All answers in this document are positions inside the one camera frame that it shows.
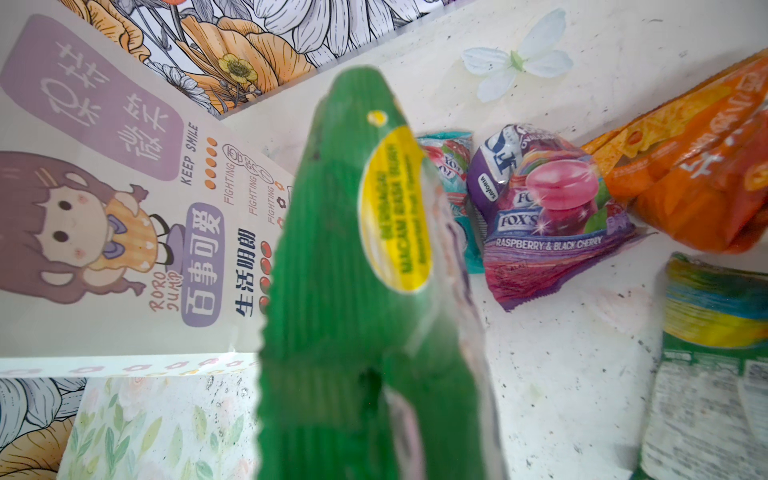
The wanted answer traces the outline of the green snack packet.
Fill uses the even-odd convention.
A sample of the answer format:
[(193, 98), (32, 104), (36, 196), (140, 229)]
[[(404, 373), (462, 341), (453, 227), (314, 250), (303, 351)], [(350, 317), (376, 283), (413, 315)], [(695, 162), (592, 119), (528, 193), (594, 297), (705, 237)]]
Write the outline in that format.
[(261, 479), (504, 479), (484, 329), (439, 173), (384, 76), (320, 101), (276, 249)]
[(635, 479), (767, 476), (767, 276), (674, 253)]

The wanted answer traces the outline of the white paper bag with cartoon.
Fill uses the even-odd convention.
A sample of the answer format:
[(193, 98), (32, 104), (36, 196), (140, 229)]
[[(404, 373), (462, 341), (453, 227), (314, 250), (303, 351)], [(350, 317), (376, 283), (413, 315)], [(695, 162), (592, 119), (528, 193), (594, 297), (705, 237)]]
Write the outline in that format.
[(255, 366), (294, 178), (54, 1), (1, 5), (1, 373)]

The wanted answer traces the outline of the orange snack packet back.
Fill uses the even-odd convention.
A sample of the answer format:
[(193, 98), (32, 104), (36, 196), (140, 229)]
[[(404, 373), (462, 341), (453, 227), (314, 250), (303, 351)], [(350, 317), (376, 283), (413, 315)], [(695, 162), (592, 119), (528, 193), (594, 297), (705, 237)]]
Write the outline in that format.
[(767, 52), (583, 148), (645, 223), (703, 252), (751, 249), (767, 230)]

